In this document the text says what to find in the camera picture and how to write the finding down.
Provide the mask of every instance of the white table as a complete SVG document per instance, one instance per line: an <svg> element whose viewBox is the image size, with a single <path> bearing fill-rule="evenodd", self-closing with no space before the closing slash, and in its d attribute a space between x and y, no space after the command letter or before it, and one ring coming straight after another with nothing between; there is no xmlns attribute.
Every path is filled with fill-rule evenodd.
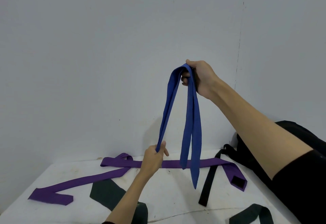
<svg viewBox="0 0 326 224"><path fill-rule="evenodd" d="M202 151L202 159L212 158L218 150ZM165 159L178 160L179 154ZM70 179L115 170L100 167L100 160L52 164L26 191L0 216L0 224L66 224L102 223L110 213L106 207L89 197L92 184L62 191L74 196L74 201L61 206L28 200L35 188L42 188ZM244 192L230 185L223 168L217 168L207 207L198 204L209 168L200 169L198 186L193 188L190 170L159 169L145 186L140 201L148 208L148 222L165 223L228 223L228 219L252 203L266 206L274 223L299 223L295 216L249 169L239 165L248 180ZM127 190L139 169L130 169L123 177L113 179Z"/></svg>

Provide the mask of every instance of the blue necktie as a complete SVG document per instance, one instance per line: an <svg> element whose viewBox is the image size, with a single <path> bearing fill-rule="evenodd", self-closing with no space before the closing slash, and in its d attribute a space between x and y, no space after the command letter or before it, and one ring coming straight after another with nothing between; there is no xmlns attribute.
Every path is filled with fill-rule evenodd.
<svg viewBox="0 0 326 224"><path fill-rule="evenodd" d="M202 125L201 125L201 117L199 114L199 106L197 100L194 73L192 68L187 64L184 64L176 68L170 76L170 80L168 83L168 93L167 93L165 108L163 112L163 119L161 123L156 151L158 152L161 147L161 142L164 136L166 126L168 124L174 98L175 95L177 94L181 74L185 70L188 70L188 72L190 73L190 77L188 78L187 114L185 118L185 130L182 138L180 165L182 169L185 169L187 166L187 160L188 160L189 148L190 148L190 139L192 139L190 172L191 172L192 183L194 185L194 188L196 189L197 181L199 177L199 162L200 162L201 151L202 151Z"/></svg>

